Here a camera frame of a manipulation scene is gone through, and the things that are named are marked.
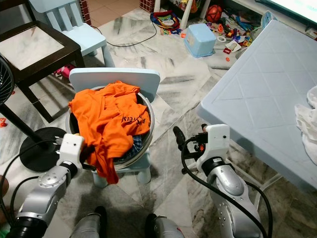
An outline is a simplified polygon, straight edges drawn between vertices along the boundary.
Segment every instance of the fan base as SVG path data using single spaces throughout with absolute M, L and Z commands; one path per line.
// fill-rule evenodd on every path
M 35 131 L 43 140 L 55 140 L 55 136 L 63 138 L 66 131 L 57 127 L 45 127 Z M 45 172 L 56 165 L 59 154 L 56 151 L 60 145 L 54 145 L 53 142 L 45 142 L 46 146 L 36 145 L 32 149 L 20 156 L 22 164 L 36 172 Z M 21 145 L 20 153 L 34 144 L 34 141 L 27 137 Z

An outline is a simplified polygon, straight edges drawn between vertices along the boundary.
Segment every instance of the orange shirt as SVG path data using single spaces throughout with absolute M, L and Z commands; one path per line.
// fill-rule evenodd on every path
M 113 158 L 122 157 L 133 145 L 133 135 L 150 130 L 147 107 L 137 104 L 137 86 L 121 81 L 95 91 L 76 93 L 68 106 L 78 120 L 80 135 L 95 152 L 87 160 L 108 183 L 117 183 Z

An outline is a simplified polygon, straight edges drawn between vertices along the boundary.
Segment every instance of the metal basin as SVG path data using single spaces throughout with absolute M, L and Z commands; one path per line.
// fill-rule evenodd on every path
M 104 88 L 104 86 L 96 87 L 96 88 L 93 88 L 92 90 L 98 91 L 102 88 Z M 142 155 L 146 152 L 147 148 L 150 146 L 150 143 L 151 143 L 152 138 L 153 138 L 152 133 L 154 130 L 154 121 L 155 120 L 154 120 L 154 112 L 153 112 L 153 108 L 151 106 L 151 103 L 141 93 L 137 94 L 137 103 L 147 106 L 147 111 L 149 113 L 150 121 L 151 121 L 150 122 L 150 131 L 141 136 L 142 137 L 142 149 L 140 150 L 140 152 L 138 154 L 136 154 L 135 156 L 133 156 L 127 160 L 124 160 L 124 161 L 114 160 L 115 170 L 123 169 L 123 168 L 131 165 L 132 163 L 136 162 L 138 159 L 140 159 L 142 157 Z M 66 116 L 66 132 L 71 133 L 71 134 L 79 133 L 78 121 L 77 121 L 76 117 L 74 116 L 74 114 L 71 113 L 70 110 L 68 110 L 67 116 Z

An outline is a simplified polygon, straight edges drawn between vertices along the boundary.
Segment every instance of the black cable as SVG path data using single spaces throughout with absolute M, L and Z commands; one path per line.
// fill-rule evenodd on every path
M 264 192 L 259 189 L 257 186 L 255 186 L 253 183 L 250 183 L 248 181 L 245 181 L 246 184 L 252 188 L 254 188 L 256 191 L 259 192 L 259 194 L 261 194 L 261 197 L 263 198 L 266 208 L 267 208 L 267 215 L 268 215 L 268 232 L 267 232 L 267 236 L 268 237 L 272 237 L 273 235 L 273 214 L 272 214 L 272 209 L 271 206 L 269 204 L 268 198 L 266 197 L 266 195 L 264 194 Z
M 154 29 L 155 29 L 154 35 L 150 36 L 149 38 L 147 38 L 147 39 L 145 39 L 145 40 L 143 40 L 143 41 L 140 41 L 140 42 L 138 42 L 138 43 L 135 43 L 135 44 L 132 44 L 132 45 L 128 45 L 128 46 L 117 46 L 117 45 L 114 45 L 114 44 L 109 43 L 108 41 L 107 41 L 107 43 L 108 43 L 109 45 L 112 45 L 112 46 L 115 46 L 115 47 L 130 47 L 130 46 L 135 46 L 135 45 L 137 45 L 137 44 L 140 44 L 140 43 L 142 43 L 142 42 L 145 42 L 145 41 L 147 41 L 147 40 L 153 38 L 153 37 L 157 34 L 157 32 L 158 32 L 158 31 L 157 31 L 157 28 L 154 26 L 154 23 L 153 23 L 153 22 L 152 22 L 152 24 L 153 24 L 153 27 L 154 27 Z M 100 34 L 102 34 L 101 31 L 98 29 L 98 27 L 96 27 L 96 26 L 92 26 L 92 27 L 94 27 L 95 29 L 97 29 L 97 30 L 100 32 Z
M 210 189 L 211 191 L 213 191 L 214 193 L 218 194 L 219 196 L 223 197 L 224 199 L 226 199 L 228 202 L 232 203 L 234 206 L 236 206 L 239 210 L 241 210 L 244 214 L 246 214 L 247 217 L 249 217 L 256 225 L 257 227 L 260 229 L 260 231 L 263 234 L 263 238 L 268 238 L 266 231 L 264 229 L 264 227 L 262 226 L 262 224 L 247 210 L 245 209 L 243 206 L 241 206 L 239 203 L 237 203 L 235 200 L 233 200 L 231 197 L 229 197 L 228 195 L 226 195 L 225 193 L 221 192 L 219 189 L 211 186 L 210 184 L 206 183 L 205 181 L 203 181 L 202 179 L 198 178 L 197 176 L 195 176 L 187 167 L 186 163 L 185 163 L 185 159 L 184 159 L 184 152 L 185 152 L 185 148 L 187 148 L 187 144 L 189 142 L 193 141 L 193 139 L 188 139 L 186 140 L 183 149 L 182 149 L 182 153 L 181 153 L 181 159 L 182 159 L 182 164 L 184 169 L 186 170 L 186 172 L 188 173 L 188 175 L 190 177 L 192 177 L 195 181 L 199 182 L 200 184 L 202 184 L 203 186 L 207 187 L 208 189 Z
M 6 220 L 8 221 L 8 223 L 10 224 L 10 226 L 12 226 L 13 224 L 13 220 L 11 219 L 10 215 L 8 214 L 8 211 L 6 210 L 5 208 L 5 204 L 4 204 L 4 201 L 3 201 L 3 198 L 2 198 L 2 187 L 3 187 L 3 183 L 4 183 L 4 178 L 6 176 L 6 174 L 8 173 L 8 170 L 9 168 L 11 167 L 11 165 L 13 164 L 13 162 L 19 158 L 22 154 L 24 154 L 25 152 L 27 152 L 28 150 L 32 149 L 33 147 L 37 146 L 38 144 L 40 143 L 43 143 L 43 142 L 55 142 L 55 140 L 43 140 L 43 141 L 39 141 L 37 143 L 34 143 L 33 145 L 29 146 L 28 148 L 26 148 L 24 151 L 22 151 L 20 154 L 18 154 L 17 156 L 15 156 L 11 162 L 9 163 L 9 165 L 6 167 L 3 175 L 2 175 L 2 178 L 1 178 L 1 182 L 0 182 L 0 207 L 3 211 L 3 214 L 6 218 Z
M 21 183 L 19 183 L 19 185 L 15 188 L 15 190 L 13 191 L 12 197 L 11 197 L 11 203 L 10 203 L 10 213 L 11 213 L 11 217 L 14 220 L 14 200 L 15 200 L 15 196 L 18 192 L 18 189 L 21 187 L 21 185 L 23 183 L 25 183 L 26 181 L 32 180 L 32 179 L 37 179 L 39 176 L 35 176 L 35 177 L 29 177 L 26 178 L 25 180 L 23 180 Z

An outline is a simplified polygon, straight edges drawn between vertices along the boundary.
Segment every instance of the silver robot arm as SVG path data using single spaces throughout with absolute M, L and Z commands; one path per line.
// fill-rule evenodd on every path
M 79 159 L 83 141 L 81 136 L 64 136 L 57 162 L 60 165 L 38 178 L 36 187 L 26 197 L 7 238 L 44 236 L 71 179 L 78 176 L 83 169 Z
M 246 183 L 234 171 L 224 159 L 229 150 L 230 128 L 225 124 L 209 125 L 204 129 L 206 132 L 192 137 L 196 142 L 195 153 L 189 153 L 187 158 L 195 158 L 195 162 L 188 166 L 190 171 L 199 171 L 207 176 L 207 183 L 219 189 L 227 196 L 238 202 L 248 210 L 259 222 L 260 216 L 249 199 L 249 190 Z M 174 128 L 179 147 L 185 145 L 185 140 L 179 128 Z M 215 203 L 220 222 L 223 238 L 260 238 L 262 233 L 258 226 L 240 209 L 228 202 L 222 196 L 210 191 L 211 198 Z

